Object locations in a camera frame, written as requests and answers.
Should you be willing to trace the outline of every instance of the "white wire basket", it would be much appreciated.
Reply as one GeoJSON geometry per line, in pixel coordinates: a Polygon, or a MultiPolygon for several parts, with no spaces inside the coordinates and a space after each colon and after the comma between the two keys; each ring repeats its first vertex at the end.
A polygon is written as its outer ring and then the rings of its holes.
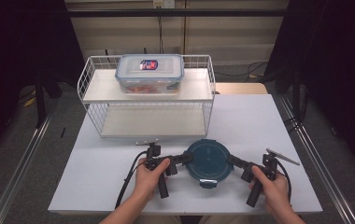
{"type": "Polygon", "coordinates": [[[206,137],[215,97],[208,55],[182,55],[177,94],[125,94],[115,78],[121,56],[90,57],[78,97],[102,137],[206,137]]]}

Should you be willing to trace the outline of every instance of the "right hand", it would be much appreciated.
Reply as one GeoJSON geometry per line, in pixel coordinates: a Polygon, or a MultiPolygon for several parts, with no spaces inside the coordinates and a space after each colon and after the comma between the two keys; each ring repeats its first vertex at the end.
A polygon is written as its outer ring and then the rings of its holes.
{"type": "Polygon", "coordinates": [[[260,181],[263,184],[265,209],[271,215],[275,216],[281,209],[291,209],[291,204],[288,200],[288,184],[283,175],[277,174],[276,179],[271,181],[257,166],[252,166],[252,172],[256,176],[257,181],[260,181]]]}

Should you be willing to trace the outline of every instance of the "blue round device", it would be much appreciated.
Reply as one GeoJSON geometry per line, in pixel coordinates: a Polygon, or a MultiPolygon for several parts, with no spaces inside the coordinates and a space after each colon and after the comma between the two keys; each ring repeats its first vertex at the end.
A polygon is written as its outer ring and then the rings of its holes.
{"type": "Polygon", "coordinates": [[[186,164],[186,168],[204,189],[215,188],[233,170],[233,165],[227,162],[230,152],[216,140],[202,139],[187,151],[191,152],[192,161],[186,164]]]}

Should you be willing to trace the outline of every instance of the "plastic food container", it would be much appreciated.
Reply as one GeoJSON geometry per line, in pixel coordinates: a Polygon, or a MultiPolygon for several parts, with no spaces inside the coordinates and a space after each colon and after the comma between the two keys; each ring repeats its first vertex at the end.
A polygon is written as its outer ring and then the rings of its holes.
{"type": "Polygon", "coordinates": [[[178,93],[183,60],[176,54],[127,54],[121,57],[116,79],[131,94],[178,93]]]}

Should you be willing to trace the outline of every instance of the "power strip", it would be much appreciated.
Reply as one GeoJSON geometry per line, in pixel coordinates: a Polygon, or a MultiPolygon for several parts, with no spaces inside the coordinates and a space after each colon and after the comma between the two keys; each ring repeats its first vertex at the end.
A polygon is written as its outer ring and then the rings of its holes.
{"type": "Polygon", "coordinates": [[[153,0],[154,8],[175,8],[175,0],[153,0]]]}

